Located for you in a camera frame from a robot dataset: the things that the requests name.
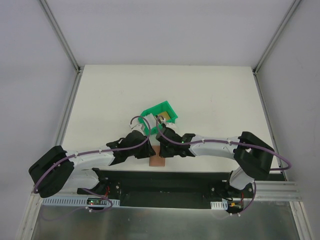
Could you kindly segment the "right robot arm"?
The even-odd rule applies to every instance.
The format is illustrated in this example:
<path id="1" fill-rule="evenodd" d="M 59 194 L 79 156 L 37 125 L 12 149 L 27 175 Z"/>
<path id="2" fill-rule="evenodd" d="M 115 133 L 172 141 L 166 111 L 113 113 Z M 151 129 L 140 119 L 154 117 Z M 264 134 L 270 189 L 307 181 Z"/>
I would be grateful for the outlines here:
<path id="1" fill-rule="evenodd" d="M 229 174 L 225 184 L 226 194 L 233 198 L 249 183 L 266 180 L 271 171 L 273 148 L 248 131 L 239 137 L 213 139 L 194 133 L 180 136 L 173 129 L 163 127 L 155 138 L 163 158 L 213 156 L 236 161 L 239 167 Z"/>

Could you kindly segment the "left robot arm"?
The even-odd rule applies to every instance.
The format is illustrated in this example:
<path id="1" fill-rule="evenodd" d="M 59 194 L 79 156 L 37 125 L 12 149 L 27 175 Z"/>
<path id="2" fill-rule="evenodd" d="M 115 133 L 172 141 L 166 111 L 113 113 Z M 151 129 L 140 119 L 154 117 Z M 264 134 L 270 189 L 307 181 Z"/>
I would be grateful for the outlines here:
<path id="1" fill-rule="evenodd" d="M 42 198 L 61 190 L 82 188 L 99 195 L 105 191 L 106 183 L 96 168 L 121 164 L 129 157 L 145 159 L 155 155 L 149 137 L 134 130 L 96 150 L 66 151 L 60 145 L 54 146 L 28 172 L 34 182 L 33 192 Z"/>

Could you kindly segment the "green plastic bin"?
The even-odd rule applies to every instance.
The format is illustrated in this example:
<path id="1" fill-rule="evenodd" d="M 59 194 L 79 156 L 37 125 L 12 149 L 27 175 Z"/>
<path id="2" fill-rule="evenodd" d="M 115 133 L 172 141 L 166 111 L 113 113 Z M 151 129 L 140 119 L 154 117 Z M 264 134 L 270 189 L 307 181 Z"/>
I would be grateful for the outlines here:
<path id="1" fill-rule="evenodd" d="M 153 107 L 143 110 L 140 116 L 144 117 L 150 125 L 149 130 L 149 127 L 144 119 L 138 118 L 138 121 L 145 126 L 144 132 L 146 133 L 146 135 L 148 135 L 149 133 L 151 135 L 158 133 L 156 125 L 158 116 L 164 117 L 167 123 L 172 124 L 174 124 L 176 122 L 176 119 L 178 118 L 178 115 L 175 113 L 168 101 L 161 102 Z"/>

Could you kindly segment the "tan leather card holder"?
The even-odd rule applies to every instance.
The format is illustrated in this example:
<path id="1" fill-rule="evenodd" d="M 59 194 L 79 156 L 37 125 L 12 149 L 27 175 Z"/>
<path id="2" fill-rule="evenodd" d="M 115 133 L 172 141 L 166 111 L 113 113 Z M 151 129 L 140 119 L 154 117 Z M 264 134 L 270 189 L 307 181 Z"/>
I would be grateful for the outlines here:
<path id="1" fill-rule="evenodd" d="M 149 158 L 149 166 L 164 167 L 166 165 L 166 159 L 160 156 L 160 146 L 153 145 L 152 148 L 155 151 L 155 155 Z"/>

